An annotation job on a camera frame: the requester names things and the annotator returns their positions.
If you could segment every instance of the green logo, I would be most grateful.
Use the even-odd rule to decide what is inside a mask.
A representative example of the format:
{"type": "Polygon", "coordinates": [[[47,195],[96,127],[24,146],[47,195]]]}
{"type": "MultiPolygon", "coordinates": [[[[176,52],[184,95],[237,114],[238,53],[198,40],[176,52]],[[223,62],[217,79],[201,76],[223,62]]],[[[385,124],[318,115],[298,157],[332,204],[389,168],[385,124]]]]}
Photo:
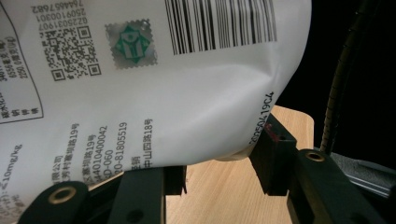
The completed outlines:
{"type": "Polygon", "coordinates": [[[127,26],[120,33],[120,38],[116,43],[116,49],[122,53],[126,60],[138,63],[140,59],[145,58],[145,52],[149,44],[150,42],[138,30],[127,26]]]}

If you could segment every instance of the light brown tabletop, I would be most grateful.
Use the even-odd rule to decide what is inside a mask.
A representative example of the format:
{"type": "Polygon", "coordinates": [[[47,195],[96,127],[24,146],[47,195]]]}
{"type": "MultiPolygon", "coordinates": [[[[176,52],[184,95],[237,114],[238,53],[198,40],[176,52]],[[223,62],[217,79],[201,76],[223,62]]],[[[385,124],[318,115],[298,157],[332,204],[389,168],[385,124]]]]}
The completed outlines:
{"type": "MultiPolygon", "coordinates": [[[[297,139],[297,148],[313,148],[311,117],[277,105],[272,114],[297,139]]],[[[186,185],[187,194],[166,196],[168,224],[291,223],[287,198],[262,192],[248,158],[190,165],[186,185]]]]}

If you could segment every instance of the barcode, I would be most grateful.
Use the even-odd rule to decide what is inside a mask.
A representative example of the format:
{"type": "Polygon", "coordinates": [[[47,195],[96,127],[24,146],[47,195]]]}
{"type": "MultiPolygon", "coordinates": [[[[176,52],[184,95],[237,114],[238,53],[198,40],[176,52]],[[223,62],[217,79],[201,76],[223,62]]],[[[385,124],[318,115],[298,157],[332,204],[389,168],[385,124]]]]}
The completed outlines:
{"type": "Polygon", "coordinates": [[[272,0],[165,0],[175,55],[276,41],[272,0]]]}
{"type": "Polygon", "coordinates": [[[101,75],[88,26],[41,32],[40,37],[55,81],[101,75]]]}

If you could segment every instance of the white plastic bag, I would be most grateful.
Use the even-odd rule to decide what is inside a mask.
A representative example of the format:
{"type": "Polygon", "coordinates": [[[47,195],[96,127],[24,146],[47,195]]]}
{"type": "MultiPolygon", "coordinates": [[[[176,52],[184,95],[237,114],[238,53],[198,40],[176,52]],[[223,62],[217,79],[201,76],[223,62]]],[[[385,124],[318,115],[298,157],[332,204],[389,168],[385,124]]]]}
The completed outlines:
{"type": "Polygon", "coordinates": [[[311,13],[309,0],[0,4],[1,223],[61,181],[252,149],[311,13]]]}

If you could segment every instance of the wooden surface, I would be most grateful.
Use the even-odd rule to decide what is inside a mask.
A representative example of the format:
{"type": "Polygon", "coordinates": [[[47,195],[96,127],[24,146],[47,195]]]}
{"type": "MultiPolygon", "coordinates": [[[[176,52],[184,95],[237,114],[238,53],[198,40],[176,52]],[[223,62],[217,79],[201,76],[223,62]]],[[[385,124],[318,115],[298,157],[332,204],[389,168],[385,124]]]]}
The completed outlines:
{"type": "MultiPolygon", "coordinates": [[[[272,114],[297,139],[297,148],[313,148],[311,117],[280,106],[272,114]]],[[[262,192],[248,158],[188,166],[186,184],[187,194],[166,196],[168,224],[291,223],[287,198],[262,192]]]]}

